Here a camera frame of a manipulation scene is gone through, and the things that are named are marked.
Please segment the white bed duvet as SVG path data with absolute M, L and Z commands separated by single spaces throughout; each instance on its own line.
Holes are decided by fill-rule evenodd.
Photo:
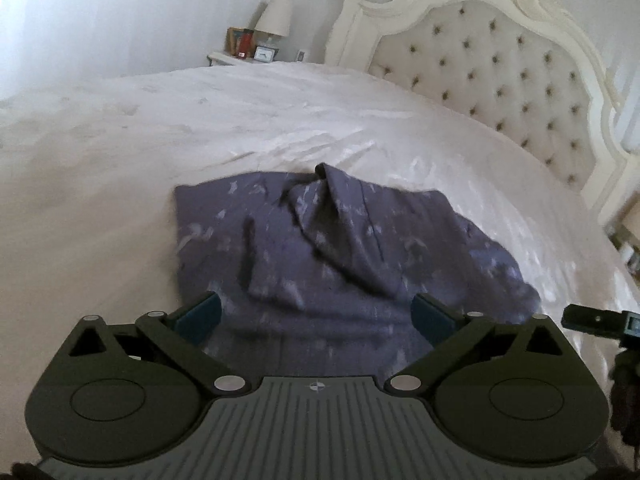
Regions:
M 33 460 L 29 391 L 81 315 L 178 304 L 172 192 L 326 162 L 442 191 L 505 247 L 544 310 L 634 310 L 582 199 L 502 134 L 390 82 L 314 64 L 194 68 L 1 103 L 1 463 Z

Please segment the white nightstand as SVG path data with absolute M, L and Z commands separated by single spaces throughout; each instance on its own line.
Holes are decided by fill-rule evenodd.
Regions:
M 255 61 L 254 58 L 236 58 L 231 54 L 219 51 L 209 53 L 209 55 L 207 55 L 207 61 L 210 66 L 260 65 L 260 62 Z

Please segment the small photo frame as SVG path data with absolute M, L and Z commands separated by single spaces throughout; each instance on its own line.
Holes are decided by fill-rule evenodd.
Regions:
M 276 59 L 278 52 L 278 48 L 260 44 L 255 48 L 253 60 L 259 63 L 272 63 Z

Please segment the white table lamp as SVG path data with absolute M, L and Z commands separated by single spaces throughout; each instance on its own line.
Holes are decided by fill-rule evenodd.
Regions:
M 292 0 L 270 0 L 254 28 L 256 46 L 276 48 L 288 38 L 292 16 Z

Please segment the cream tufted headboard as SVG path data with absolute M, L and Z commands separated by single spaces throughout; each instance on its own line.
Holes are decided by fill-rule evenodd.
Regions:
M 324 60 L 507 136 L 600 223 L 625 203 L 639 159 L 614 134 L 624 101 L 558 0 L 344 0 Z

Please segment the purple patterned hooded garment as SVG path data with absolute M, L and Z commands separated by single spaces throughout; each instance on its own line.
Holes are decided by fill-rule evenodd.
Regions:
M 320 165 L 175 190 L 178 289 L 217 294 L 204 351 L 249 380 L 384 380 L 430 351 L 420 292 L 459 313 L 518 324 L 540 308 L 510 252 L 438 191 L 386 188 Z

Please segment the red picture frame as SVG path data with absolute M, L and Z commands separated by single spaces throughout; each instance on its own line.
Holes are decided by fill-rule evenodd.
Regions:
M 254 30 L 229 27 L 226 36 L 226 51 L 234 58 L 247 60 L 254 52 Z

